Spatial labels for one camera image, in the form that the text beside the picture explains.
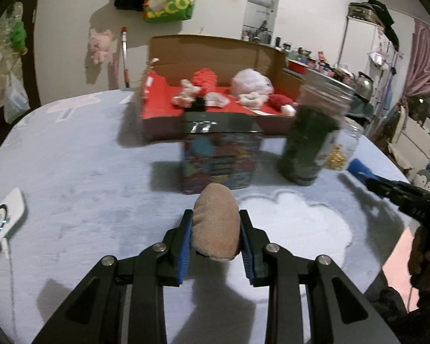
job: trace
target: white device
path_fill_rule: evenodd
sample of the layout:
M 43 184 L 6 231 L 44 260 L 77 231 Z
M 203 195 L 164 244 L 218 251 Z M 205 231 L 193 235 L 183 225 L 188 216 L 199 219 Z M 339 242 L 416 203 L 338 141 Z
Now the white device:
M 0 203 L 0 243 L 24 215 L 24 209 L 22 193 L 14 188 Z

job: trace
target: table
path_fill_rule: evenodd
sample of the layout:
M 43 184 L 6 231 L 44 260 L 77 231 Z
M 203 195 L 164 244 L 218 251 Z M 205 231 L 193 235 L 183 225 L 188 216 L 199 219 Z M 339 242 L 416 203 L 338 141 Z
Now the table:
M 130 96 L 106 91 L 45 105 L 0 148 L 0 201 L 18 187 L 26 203 L 10 260 L 0 254 L 0 325 L 19 344 L 33 340 L 102 256 L 139 254 L 193 208 L 197 195 L 179 188 L 180 144 L 145 144 Z M 323 170 L 310 187 L 290 184 L 275 169 L 284 142 L 264 140 L 252 185 L 233 191 L 240 208 L 295 255 L 329 254 L 365 291 L 409 218 L 346 172 Z M 356 157 L 406 181 L 364 137 Z M 240 257 L 198 257 L 180 288 L 165 288 L 172 344 L 263 343 L 266 311 L 267 288 L 249 286 Z M 308 336 L 308 319 L 304 326 Z

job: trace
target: green plush toy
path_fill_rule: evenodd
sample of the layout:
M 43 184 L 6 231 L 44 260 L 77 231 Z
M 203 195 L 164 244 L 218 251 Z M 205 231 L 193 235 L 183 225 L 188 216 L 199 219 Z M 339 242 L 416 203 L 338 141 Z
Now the green plush toy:
M 9 40 L 11 41 L 11 47 L 21 55 L 27 53 L 26 37 L 27 34 L 24 23 L 17 22 L 9 34 Z

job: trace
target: green contents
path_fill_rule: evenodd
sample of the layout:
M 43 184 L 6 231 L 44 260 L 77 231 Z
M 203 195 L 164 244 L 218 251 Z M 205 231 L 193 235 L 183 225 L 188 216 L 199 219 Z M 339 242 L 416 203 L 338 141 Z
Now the green contents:
M 312 185 L 328 159 L 338 132 L 337 120 L 316 107 L 299 106 L 278 162 L 280 173 L 299 185 Z
M 26 37 L 27 33 L 24 28 L 24 23 L 17 22 L 9 34 L 9 40 L 11 41 L 11 47 L 16 52 L 21 53 L 21 55 L 27 53 Z

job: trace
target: pink plush pig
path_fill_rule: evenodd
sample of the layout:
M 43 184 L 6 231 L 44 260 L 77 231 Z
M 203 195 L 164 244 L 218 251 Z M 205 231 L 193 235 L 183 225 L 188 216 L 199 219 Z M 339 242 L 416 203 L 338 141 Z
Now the pink plush pig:
M 95 65 L 103 63 L 106 56 L 110 52 L 111 39 L 113 33 L 110 30 L 104 33 L 94 33 L 88 41 L 89 51 L 92 54 L 91 58 Z

